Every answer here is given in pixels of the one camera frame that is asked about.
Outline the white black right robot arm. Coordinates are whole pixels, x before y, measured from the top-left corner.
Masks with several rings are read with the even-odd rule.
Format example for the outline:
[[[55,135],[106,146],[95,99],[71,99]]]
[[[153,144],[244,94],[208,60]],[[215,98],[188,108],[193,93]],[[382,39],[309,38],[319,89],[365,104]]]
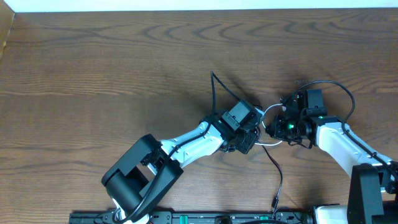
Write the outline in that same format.
[[[397,162],[366,144],[338,117],[278,115],[266,126],[266,133],[289,144],[308,139],[350,177],[347,205],[314,207],[314,223],[397,223],[397,200],[382,199],[384,192],[397,195]]]

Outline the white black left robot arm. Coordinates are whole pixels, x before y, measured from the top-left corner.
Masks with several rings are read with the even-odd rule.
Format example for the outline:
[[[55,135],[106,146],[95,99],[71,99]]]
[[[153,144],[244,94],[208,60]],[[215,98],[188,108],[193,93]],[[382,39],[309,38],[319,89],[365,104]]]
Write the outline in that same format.
[[[194,130],[173,139],[141,137],[101,179],[116,205],[113,222],[147,223],[184,167],[216,151],[248,153],[258,123],[257,115],[241,118],[226,111],[205,117]]]

